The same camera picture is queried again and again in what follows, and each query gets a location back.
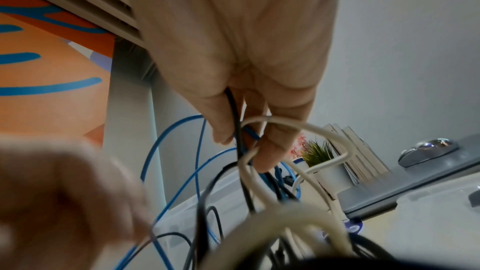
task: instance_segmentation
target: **stack of books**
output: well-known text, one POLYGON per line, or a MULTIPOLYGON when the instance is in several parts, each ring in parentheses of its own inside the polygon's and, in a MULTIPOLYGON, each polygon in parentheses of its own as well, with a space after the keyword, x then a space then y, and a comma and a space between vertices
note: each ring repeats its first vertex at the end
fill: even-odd
MULTIPOLYGON (((375 155, 372 149, 370 149, 369 145, 358 137, 349 126, 342 129, 338 124, 334 123, 327 124, 323 128, 349 139, 356 146, 356 155, 344 163, 345 168, 355 185, 362 181, 373 179, 389 171, 387 166, 377 155, 375 155)), ((327 141, 337 155, 346 152, 341 144, 329 140, 327 141)))

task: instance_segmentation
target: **mouse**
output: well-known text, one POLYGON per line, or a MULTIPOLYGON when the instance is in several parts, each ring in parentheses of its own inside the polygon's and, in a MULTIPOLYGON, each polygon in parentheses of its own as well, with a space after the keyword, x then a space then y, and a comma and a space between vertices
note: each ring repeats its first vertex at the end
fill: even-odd
POLYGON ((398 164, 404 168, 408 168, 443 156, 458 148, 459 144, 456 141, 446 138, 421 141, 411 149, 404 150, 398 159, 398 164))

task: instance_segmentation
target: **hand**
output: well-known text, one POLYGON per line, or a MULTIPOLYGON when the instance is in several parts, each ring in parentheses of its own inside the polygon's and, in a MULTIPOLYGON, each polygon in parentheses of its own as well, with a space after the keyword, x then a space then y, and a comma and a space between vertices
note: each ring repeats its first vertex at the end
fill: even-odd
MULTIPOLYGON (((216 142, 230 142, 234 132, 226 87, 238 109, 246 102, 244 118, 269 108, 273 115, 307 120, 327 63, 337 0, 131 3, 161 75, 208 120, 216 142)), ((262 126, 253 128, 259 133, 262 126)), ((267 125, 254 167, 272 168, 298 132, 267 125)))
POLYGON ((140 179, 86 143, 0 137, 0 198, 1 269, 89 270, 151 225, 140 179))

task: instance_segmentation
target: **potted plant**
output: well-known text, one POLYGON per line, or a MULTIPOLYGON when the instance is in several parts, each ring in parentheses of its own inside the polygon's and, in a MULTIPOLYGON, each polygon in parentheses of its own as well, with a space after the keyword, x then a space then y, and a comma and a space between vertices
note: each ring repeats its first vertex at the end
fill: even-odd
MULTIPOLYGON (((308 167, 313 167, 335 157, 328 141, 324 141, 320 145, 316 140, 307 141, 305 136, 302 135, 297 142, 299 147, 297 146, 295 151, 290 153, 297 156, 294 163, 298 165, 302 165, 302 162, 304 162, 308 167)), ((343 164, 321 169, 313 176, 334 200, 337 199, 339 192, 354 185, 343 164)))

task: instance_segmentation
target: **green plant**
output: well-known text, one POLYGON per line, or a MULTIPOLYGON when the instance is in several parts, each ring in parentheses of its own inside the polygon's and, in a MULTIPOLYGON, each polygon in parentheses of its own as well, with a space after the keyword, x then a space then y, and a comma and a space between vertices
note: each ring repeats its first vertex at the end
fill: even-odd
POLYGON ((320 145, 316 140, 309 140, 304 145, 301 157, 309 167, 312 167, 331 160, 334 158, 334 154, 332 153, 332 147, 327 141, 320 145))

